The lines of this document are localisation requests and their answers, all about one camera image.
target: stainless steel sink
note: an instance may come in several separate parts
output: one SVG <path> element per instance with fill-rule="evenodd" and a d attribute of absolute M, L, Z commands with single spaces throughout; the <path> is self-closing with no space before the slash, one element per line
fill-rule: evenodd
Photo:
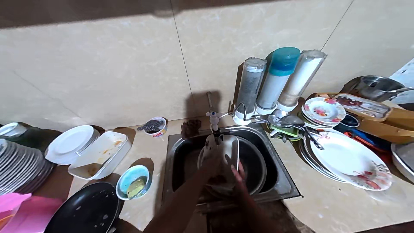
<path fill-rule="evenodd" d="M 280 160 L 276 150 L 259 124 L 220 128 L 222 134 L 247 139 L 259 149 L 266 162 L 267 175 L 263 188 L 254 195 L 256 202 L 274 201 L 299 196 L 299 191 Z M 162 202 L 166 201 L 187 179 L 197 171 L 197 158 L 210 130 L 183 140 L 181 134 L 168 137 L 168 150 Z M 223 200 L 203 190 L 196 209 L 212 212 L 235 206 L 232 200 Z"/>

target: blue bowl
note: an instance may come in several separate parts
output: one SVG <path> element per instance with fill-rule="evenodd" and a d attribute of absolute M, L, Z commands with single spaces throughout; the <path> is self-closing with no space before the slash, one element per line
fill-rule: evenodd
<path fill-rule="evenodd" d="M 145 183 L 145 187 L 134 197 L 128 198 L 127 196 L 127 189 L 134 182 L 141 176 L 145 176 L 147 178 L 147 182 Z M 148 168 L 143 165 L 137 165 L 130 167 L 122 176 L 119 178 L 118 183 L 116 184 L 116 195 L 121 200 L 132 200 L 139 197 L 142 197 L 151 186 L 152 176 L 150 175 Z"/>

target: tiled wall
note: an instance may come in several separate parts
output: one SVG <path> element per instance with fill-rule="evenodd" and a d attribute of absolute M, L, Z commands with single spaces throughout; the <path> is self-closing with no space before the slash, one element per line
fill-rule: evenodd
<path fill-rule="evenodd" d="M 80 21 L 68 4 L 57 23 L 23 27 L 0 19 L 0 123 L 66 130 L 181 119 L 205 114 L 207 91 L 226 112 L 238 66 L 282 46 L 328 54 L 304 96 L 390 76 L 414 56 L 410 0 L 218 2 L 156 0 L 152 12 L 124 7 L 90 20 L 75 11 Z"/>

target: black frying pan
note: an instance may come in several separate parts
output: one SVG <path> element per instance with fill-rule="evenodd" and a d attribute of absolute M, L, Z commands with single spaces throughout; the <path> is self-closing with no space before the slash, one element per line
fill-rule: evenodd
<path fill-rule="evenodd" d="M 118 217 L 120 206 L 113 185 L 93 183 L 62 204 L 44 233 L 106 233 Z"/>

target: kitchen counter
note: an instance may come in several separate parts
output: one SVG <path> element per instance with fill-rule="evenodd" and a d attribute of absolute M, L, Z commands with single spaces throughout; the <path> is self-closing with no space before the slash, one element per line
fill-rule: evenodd
<path fill-rule="evenodd" d="M 202 129 L 208 129 L 207 117 L 202 120 Z M 167 154 L 168 135 L 181 132 L 184 120 L 168 122 L 168 131 L 160 138 L 152 138 L 143 132 L 134 135 L 130 127 L 128 135 L 133 138 L 131 150 L 115 169 L 115 178 L 123 174 L 132 164 L 143 164 L 152 169 L 153 180 L 148 192 L 141 198 L 125 201 L 120 214 L 123 219 L 139 230 L 144 230 L 161 204 L 164 181 L 164 164 Z M 220 119 L 220 127 L 234 125 L 230 116 Z M 394 182 L 405 193 L 398 203 L 380 202 L 372 199 L 365 190 L 326 178 L 312 169 L 298 155 L 295 147 L 279 139 L 271 139 L 274 148 L 283 161 L 302 197 L 284 200 L 286 207 L 300 221 L 317 233 L 351 233 L 414 220 L 414 185 L 394 175 Z M 69 196 L 87 183 L 74 178 Z M 193 217 L 202 222 L 201 216 Z"/>

